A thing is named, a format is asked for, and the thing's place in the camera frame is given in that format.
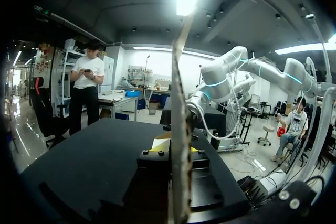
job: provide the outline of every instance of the white cabinet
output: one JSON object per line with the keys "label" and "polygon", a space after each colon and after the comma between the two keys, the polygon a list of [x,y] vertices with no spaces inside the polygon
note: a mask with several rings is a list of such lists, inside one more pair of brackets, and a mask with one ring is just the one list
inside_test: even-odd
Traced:
{"label": "white cabinet", "polygon": [[110,91],[112,89],[112,79],[113,79],[114,59],[108,56],[104,56],[102,60],[104,61],[105,66],[105,76],[103,84],[99,86],[99,93]]}

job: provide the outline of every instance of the red object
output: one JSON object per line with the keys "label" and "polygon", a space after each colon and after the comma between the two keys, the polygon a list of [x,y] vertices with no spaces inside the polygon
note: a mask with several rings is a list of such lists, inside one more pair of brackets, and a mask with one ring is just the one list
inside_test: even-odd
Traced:
{"label": "red object", "polygon": [[280,127],[278,129],[277,136],[280,137],[281,135],[283,135],[285,133],[285,130],[286,130],[285,128]]}

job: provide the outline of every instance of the man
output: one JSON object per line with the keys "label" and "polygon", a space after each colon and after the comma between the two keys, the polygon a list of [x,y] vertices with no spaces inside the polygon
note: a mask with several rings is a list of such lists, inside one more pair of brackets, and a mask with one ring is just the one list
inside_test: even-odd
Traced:
{"label": "man", "polygon": [[306,100],[299,97],[297,102],[297,109],[290,112],[285,121],[281,119],[280,114],[277,115],[277,119],[282,124],[283,128],[286,128],[286,125],[288,124],[290,124],[290,126],[288,132],[281,136],[280,147],[277,150],[277,154],[271,158],[272,161],[283,158],[282,153],[286,145],[288,143],[294,144],[295,139],[303,137],[308,129],[307,114],[303,111],[303,108],[306,106]]}
{"label": "man", "polygon": [[97,85],[104,81],[104,62],[97,57],[99,44],[91,41],[87,55],[79,58],[71,72],[71,81],[75,82],[71,93],[69,118],[70,135],[81,130],[83,105],[87,108],[88,125],[99,120]]}

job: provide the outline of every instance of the shiny floor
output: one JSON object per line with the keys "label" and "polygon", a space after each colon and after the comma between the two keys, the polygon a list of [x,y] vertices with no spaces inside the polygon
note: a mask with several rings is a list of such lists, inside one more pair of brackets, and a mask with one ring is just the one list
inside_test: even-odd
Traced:
{"label": "shiny floor", "polygon": [[[15,116],[15,132],[17,134],[15,143],[17,145],[18,151],[16,151],[15,146],[11,143],[10,148],[12,151],[13,159],[16,164],[17,170],[21,173],[26,167],[28,167],[32,162],[46,153],[47,147],[45,145],[45,140],[48,138],[43,137],[41,131],[38,127],[35,113],[33,109],[29,106],[27,100],[18,99],[14,100],[16,104]],[[130,120],[134,120],[134,113],[128,113],[130,115]],[[149,115],[148,110],[140,110],[138,114],[139,122],[158,124],[161,118],[161,111],[157,110],[156,115]],[[250,145],[243,145],[243,151],[231,151],[231,152],[221,152],[220,157],[223,159],[225,164],[231,170],[233,176],[236,180],[244,178],[245,176],[251,176],[253,178],[258,176],[265,176],[269,171],[277,167],[277,163],[272,162],[270,158],[275,154],[277,148],[279,147],[279,138],[275,133],[270,133],[268,138],[272,142],[271,146],[262,146],[257,143],[259,137],[265,136],[266,132],[263,130],[264,124],[271,124],[271,119],[258,119],[253,118],[251,121],[251,127],[246,137],[246,142],[250,142]],[[87,116],[85,113],[82,115],[82,128],[87,125]],[[293,175],[298,174],[301,170],[301,162],[293,168]],[[318,170],[315,168],[313,170],[313,175],[322,175],[326,180],[328,180],[331,172],[333,170],[332,164],[329,162],[328,165]],[[320,191],[320,182],[313,184],[313,189]]]}

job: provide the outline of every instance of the sneaker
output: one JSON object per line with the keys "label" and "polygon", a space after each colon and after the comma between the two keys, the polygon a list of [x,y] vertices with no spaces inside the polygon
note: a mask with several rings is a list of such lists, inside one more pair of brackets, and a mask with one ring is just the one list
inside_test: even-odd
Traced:
{"label": "sneaker", "polygon": [[279,158],[283,158],[283,155],[280,155],[280,156],[278,156],[278,155],[274,155],[272,158],[271,158],[271,160],[272,161],[276,161],[277,159],[279,159]]}

